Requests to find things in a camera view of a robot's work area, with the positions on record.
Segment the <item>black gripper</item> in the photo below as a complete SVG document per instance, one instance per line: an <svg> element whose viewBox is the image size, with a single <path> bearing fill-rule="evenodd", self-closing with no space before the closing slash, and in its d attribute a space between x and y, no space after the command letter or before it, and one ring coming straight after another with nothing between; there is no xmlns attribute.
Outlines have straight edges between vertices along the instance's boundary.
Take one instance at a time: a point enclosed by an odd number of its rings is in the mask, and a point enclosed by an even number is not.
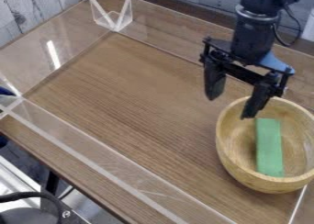
<svg viewBox="0 0 314 224"><path fill-rule="evenodd" d="M241 119L254 118L270 97L283 96L293 67L272 52L280 13L257 14L242 6L236 8L237 24L232 40L204 39L205 93L214 101L225 91L228 76L254 85Z"/></svg>

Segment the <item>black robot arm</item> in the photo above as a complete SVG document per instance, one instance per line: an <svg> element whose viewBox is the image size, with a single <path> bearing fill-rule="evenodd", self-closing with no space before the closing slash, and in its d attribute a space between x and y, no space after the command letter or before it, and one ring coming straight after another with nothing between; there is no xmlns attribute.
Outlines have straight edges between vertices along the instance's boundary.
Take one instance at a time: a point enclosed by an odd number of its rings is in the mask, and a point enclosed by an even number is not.
<svg viewBox="0 0 314 224"><path fill-rule="evenodd" d="M254 118L273 97L284 95L293 67L273 53L281 13L300 0L241 0L236 7L237 23L230 41L204 39L205 93L217 99L226 79L233 76L254 86L241 118Z"/></svg>

